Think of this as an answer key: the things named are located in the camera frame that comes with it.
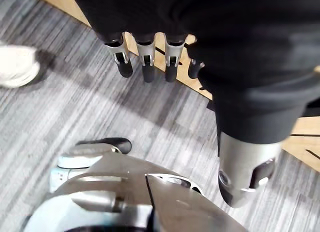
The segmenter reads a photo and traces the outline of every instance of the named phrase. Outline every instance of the gray carpet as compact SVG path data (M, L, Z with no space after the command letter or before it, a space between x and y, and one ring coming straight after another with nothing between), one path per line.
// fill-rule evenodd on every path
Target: gray carpet
M217 185L215 114L208 100L157 73L145 84L138 58L122 78L94 32L41 0L0 0L0 40L43 50L46 80L0 89L0 231L18 231L45 196L57 156L79 140L127 137L131 155L190 177L250 231L320 231L319 173L284 152L252 203L229 208Z

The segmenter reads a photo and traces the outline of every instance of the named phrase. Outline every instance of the black fabric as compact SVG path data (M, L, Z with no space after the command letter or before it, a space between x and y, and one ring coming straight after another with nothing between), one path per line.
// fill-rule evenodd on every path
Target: black fabric
M283 140L320 97L320 0L76 2L102 37L195 35L188 55L205 64L198 77L217 100L221 130L239 140Z

